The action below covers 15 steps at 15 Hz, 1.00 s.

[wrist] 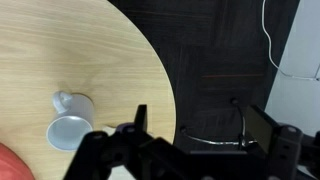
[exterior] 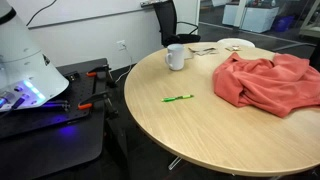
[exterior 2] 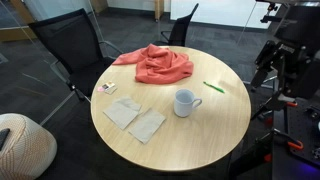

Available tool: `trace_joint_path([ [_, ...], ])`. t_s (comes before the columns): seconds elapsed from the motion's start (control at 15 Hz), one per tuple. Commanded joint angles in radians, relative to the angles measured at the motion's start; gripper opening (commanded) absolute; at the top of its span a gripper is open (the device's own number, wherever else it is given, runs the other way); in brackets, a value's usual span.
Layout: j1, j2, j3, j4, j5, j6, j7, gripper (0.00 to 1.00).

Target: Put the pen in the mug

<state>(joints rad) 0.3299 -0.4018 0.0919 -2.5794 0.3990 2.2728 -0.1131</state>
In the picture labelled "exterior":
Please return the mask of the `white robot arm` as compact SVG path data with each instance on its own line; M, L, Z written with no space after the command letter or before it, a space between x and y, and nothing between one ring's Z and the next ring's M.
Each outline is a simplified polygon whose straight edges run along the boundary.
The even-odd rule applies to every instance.
M0 112L40 107L68 86L15 9L0 0Z

